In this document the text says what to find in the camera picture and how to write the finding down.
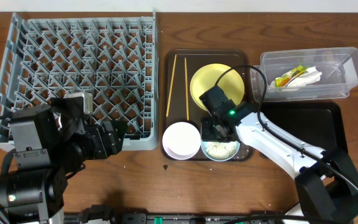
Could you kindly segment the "grey plastic dish rack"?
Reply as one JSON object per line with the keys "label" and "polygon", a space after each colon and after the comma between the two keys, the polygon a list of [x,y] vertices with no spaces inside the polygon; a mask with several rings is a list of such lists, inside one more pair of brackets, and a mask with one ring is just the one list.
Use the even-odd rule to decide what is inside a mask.
{"label": "grey plastic dish rack", "polygon": [[14,148],[7,116],[90,93],[93,124],[128,125],[126,151],[158,146],[157,16],[28,19],[13,14],[0,69],[0,149]]}

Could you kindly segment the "black waste tray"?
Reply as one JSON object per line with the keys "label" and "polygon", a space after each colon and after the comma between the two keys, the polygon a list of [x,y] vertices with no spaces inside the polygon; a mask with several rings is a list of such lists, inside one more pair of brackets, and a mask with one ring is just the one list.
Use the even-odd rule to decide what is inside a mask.
{"label": "black waste tray", "polygon": [[327,151],[348,151],[342,113],[331,101],[265,103],[262,112],[298,139]]}

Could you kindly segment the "light blue plastic bowl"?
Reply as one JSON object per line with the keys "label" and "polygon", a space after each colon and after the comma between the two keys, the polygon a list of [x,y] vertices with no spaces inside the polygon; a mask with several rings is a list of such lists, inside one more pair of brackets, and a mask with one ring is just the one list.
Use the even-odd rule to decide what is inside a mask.
{"label": "light blue plastic bowl", "polygon": [[213,161],[228,161],[239,150],[240,143],[237,141],[231,142],[215,142],[215,141],[202,141],[201,150],[205,156]]}

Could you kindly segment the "yellow plastic plate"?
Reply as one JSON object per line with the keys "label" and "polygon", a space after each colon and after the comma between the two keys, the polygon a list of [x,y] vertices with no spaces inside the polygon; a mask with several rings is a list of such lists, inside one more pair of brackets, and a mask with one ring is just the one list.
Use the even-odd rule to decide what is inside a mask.
{"label": "yellow plastic plate", "polygon": [[[204,104],[200,100],[200,96],[212,88],[220,75],[222,75],[230,67],[221,63],[212,63],[201,67],[195,72],[190,82],[190,93],[194,102],[206,111]],[[231,70],[220,79],[218,86],[223,90],[225,95],[238,105],[245,93],[245,85],[240,74]]]}

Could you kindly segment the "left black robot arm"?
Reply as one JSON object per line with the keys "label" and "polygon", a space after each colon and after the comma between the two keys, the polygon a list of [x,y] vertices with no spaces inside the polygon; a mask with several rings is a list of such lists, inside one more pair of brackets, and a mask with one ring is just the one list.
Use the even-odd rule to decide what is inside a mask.
{"label": "left black robot arm", "polygon": [[87,124],[87,118],[81,104],[68,103],[12,115],[15,148],[0,174],[0,216],[8,223],[49,223],[64,206],[68,179],[85,168],[85,161],[121,152],[127,123]]}

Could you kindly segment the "dark brown serving tray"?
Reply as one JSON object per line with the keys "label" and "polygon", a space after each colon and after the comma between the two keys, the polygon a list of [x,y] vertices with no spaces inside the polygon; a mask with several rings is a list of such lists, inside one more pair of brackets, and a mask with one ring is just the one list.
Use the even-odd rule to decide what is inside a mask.
{"label": "dark brown serving tray", "polygon": [[[197,70],[205,65],[212,63],[221,63],[229,67],[236,65],[248,64],[248,58],[244,52],[240,50],[201,50],[201,49],[176,49],[170,51],[165,57],[165,71],[166,78],[166,102],[168,101],[168,94],[170,89],[170,80],[172,75],[172,67],[174,57],[177,55],[177,63],[175,68],[175,78],[173,82],[172,99],[170,104],[169,116],[166,117],[166,112],[163,113],[163,129],[167,129],[171,124],[176,122],[186,121],[186,99],[185,99],[185,68],[184,58],[187,59],[188,69],[188,85],[191,82],[192,76]],[[189,93],[189,112],[190,120],[193,126],[201,130],[201,120],[208,118],[207,111],[201,109],[192,99]]]}

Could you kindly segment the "pile of rice grains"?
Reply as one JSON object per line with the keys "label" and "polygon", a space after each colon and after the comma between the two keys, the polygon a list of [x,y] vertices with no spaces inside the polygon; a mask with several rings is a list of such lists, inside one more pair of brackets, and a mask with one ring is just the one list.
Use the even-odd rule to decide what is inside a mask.
{"label": "pile of rice grains", "polygon": [[231,157],[237,151],[236,142],[207,142],[206,152],[217,160]]}

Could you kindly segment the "white plastic bowl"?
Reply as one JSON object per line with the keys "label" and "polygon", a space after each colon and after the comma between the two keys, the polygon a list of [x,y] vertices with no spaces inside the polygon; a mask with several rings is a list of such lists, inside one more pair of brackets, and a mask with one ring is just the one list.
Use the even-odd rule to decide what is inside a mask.
{"label": "white plastic bowl", "polygon": [[162,136],[163,150],[176,160],[192,158],[201,146],[201,136],[198,129],[187,122],[171,124]]}

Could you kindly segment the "black rail at table edge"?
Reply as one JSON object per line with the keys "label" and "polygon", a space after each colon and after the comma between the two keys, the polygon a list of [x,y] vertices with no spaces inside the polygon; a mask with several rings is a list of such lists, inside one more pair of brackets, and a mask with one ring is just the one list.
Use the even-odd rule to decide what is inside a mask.
{"label": "black rail at table edge", "polygon": [[223,224],[243,218],[238,215],[153,214],[143,209],[128,208],[126,213],[108,205],[92,205],[80,213],[66,213],[63,223],[111,224]]}

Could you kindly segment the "clear plastic waste bin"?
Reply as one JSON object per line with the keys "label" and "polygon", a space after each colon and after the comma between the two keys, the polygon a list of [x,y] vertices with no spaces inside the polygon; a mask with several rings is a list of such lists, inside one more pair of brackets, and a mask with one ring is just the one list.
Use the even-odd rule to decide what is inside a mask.
{"label": "clear plastic waste bin", "polygon": [[252,91],[264,101],[346,98],[358,86],[358,49],[338,47],[265,52],[259,69],[251,71]]}

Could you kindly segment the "wooden chopstick right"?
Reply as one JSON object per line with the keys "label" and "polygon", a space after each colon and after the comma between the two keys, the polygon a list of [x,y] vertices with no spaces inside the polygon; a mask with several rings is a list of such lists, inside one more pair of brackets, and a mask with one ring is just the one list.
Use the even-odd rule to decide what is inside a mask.
{"label": "wooden chopstick right", "polygon": [[184,68],[185,68],[185,99],[186,99],[186,120],[190,120],[189,112],[189,93],[188,93],[188,69],[187,69],[187,59],[184,58]]}

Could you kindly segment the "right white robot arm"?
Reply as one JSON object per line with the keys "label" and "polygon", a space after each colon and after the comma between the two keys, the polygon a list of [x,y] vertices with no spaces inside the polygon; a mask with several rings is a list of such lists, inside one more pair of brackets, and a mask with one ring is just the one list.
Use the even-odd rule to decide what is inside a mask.
{"label": "right white robot arm", "polygon": [[341,150],[326,151],[272,123],[250,103],[239,105],[215,85],[200,96],[218,140],[234,138],[266,155],[294,181],[301,215],[266,219],[308,223],[350,223],[358,216],[358,171]]}

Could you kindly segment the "yellow orange snack wrapper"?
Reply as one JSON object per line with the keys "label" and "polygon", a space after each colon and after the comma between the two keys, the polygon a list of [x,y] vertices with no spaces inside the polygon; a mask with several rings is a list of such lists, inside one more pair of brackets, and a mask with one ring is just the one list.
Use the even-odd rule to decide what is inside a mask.
{"label": "yellow orange snack wrapper", "polygon": [[287,84],[289,84],[291,80],[305,73],[307,68],[308,67],[299,65],[293,68],[292,70],[284,73],[282,76],[275,79],[274,81],[275,87],[277,88],[285,87]]}

